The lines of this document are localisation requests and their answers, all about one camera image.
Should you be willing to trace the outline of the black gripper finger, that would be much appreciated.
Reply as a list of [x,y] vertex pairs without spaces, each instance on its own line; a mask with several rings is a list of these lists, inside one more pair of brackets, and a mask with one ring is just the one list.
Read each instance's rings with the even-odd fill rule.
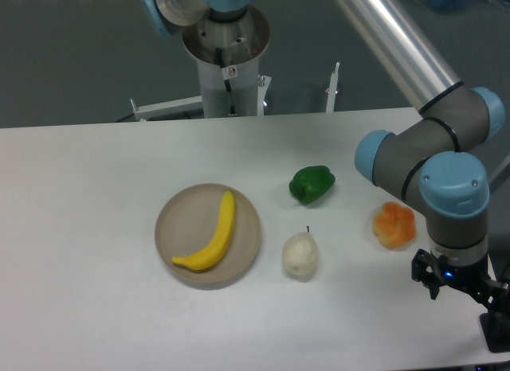
[[509,284],[492,279],[483,281],[481,304],[487,312],[479,320],[490,352],[509,351]]
[[424,249],[418,249],[411,260],[411,278],[421,283],[435,300],[441,288],[441,277],[437,273],[437,259]]

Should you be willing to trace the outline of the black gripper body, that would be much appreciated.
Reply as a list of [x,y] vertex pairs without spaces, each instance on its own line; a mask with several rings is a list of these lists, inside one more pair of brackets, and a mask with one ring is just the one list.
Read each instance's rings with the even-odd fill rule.
[[431,268],[434,274],[434,281],[430,286],[432,300],[437,298],[441,287],[447,286],[471,296],[477,303],[491,303],[492,295],[488,281],[492,279],[488,275],[488,255],[466,266],[453,266],[444,255],[432,258]]

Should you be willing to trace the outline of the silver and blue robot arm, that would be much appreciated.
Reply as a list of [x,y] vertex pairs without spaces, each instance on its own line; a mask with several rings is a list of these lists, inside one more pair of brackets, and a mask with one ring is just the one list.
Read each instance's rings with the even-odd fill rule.
[[[374,131],[355,152],[356,169],[426,219],[428,250],[411,263],[415,281],[436,297],[444,286],[486,308],[488,349],[509,349],[509,274],[488,275],[488,202],[496,175],[471,150],[505,120],[500,98],[467,88],[397,0],[336,0],[347,19],[421,116],[395,135]],[[268,79],[258,58],[269,25],[253,0],[141,0],[155,30],[182,33],[196,60],[201,93],[135,107],[137,119],[202,109],[206,117],[261,114]]]

